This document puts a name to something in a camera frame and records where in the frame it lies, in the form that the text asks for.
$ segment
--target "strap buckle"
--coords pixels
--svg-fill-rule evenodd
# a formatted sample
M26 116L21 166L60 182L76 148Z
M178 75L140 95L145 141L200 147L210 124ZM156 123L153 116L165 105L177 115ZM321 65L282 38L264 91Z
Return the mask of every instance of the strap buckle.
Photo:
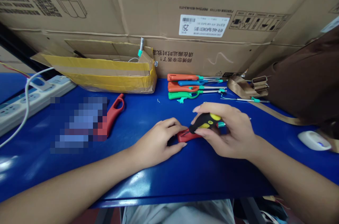
M261 77L257 77L257 78L252 79L251 85L253 86L253 89L256 92L269 89L266 76L261 76Z
M266 76L261 76L261 77L257 77L257 78L254 78L252 79L252 84L258 84L258 83L266 83L267 82L267 77Z

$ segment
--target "qr code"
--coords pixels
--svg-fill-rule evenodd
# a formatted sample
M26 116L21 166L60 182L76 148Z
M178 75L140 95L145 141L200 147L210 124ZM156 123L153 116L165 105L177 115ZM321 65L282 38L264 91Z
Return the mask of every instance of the qr code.
M62 17L51 0L33 0L33 2L45 16Z

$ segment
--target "fingernail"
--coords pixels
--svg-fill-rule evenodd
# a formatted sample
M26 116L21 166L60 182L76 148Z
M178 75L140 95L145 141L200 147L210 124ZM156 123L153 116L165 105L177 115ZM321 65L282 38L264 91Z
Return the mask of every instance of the fingernail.
M198 134L198 135L200 135L200 136L206 136L206 134L203 133L203 132L197 132L197 131L195 131L194 133L195 133L195 134Z
M197 112L199 110L199 108L200 108L200 106L195 107L192 112Z

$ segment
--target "red plastic part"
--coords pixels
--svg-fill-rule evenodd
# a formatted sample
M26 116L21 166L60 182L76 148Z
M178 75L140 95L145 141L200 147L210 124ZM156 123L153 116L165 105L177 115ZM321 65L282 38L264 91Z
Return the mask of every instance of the red plastic part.
M179 80L199 80L196 75L188 74L167 74L167 81L179 81Z
M181 131L181 132L178 132L177 136L178 136L179 142L187 142L187 141L190 141L190 140L195 139L195 138L202 138L202 136L200 136L198 134L190 133L190 131L188 129Z
M196 92L199 90L199 86L179 86L177 82L168 83L169 92Z
M103 117L102 121L102 126L101 128L97 129L97 135L106 135L107 137L109 136L109 133L111 131L112 125L116 119L116 117L123 111L125 107L125 102L124 102L124 94L120 94L118 98L114 101L113 105L107 112L107 117ZM119 109L117 109L117 106L119 103L122 102L123 106Z

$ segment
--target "left hand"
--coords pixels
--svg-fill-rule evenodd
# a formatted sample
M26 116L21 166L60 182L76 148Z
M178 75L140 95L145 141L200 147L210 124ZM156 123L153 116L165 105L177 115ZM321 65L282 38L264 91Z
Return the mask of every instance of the left hand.
M155 166L178 153L185 142L167 146L168 140L178 132L186 130L175 118L157 122L141 139L129 148L131 156L136 158L141 168Z

